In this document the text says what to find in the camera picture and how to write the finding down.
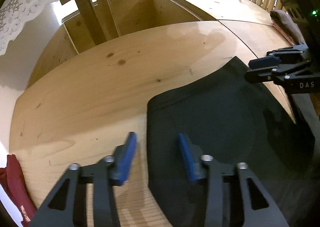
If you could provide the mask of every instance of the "silver screw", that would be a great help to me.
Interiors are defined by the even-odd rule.
[[[103,158],[107,163],[114,162],[115,158],[113,156],[106,156]]]
[[[201,160],[202,161],[212,161],[213,160],[213,156],[211,156],[211,155],[202,155],[201,156]]]
[[[71,165],[69,166],[69,169],[70,169],[70,170],[78,170],[79,167],[80,167],[79,164],[73,163],[73,164],[71,164]]]
[[[239,169],[247,169],[248,168],[248,164],[245,162],[240,162],[237,164]]]

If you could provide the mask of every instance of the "black cloth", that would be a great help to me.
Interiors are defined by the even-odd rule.
[[[173,227],[201,226],[206,186],[187,180],[179,133],[222,163],[248,163],[290,226],[302,226],[320,187],[313,177],[314,138],[294,124],[263,84],[244,79],[247,66],[234,57],[218,71],[148,102],[149,188]],[[236,183],[224,186],[224,225],[241,226]]]

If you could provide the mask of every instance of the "maroon garment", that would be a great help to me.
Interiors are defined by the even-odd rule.
[[[0,184],[20,210],[23,227],[28,227],[36,207],[29,198],[22,169],[15,155],[7,155],[7,167],[0,168]]]

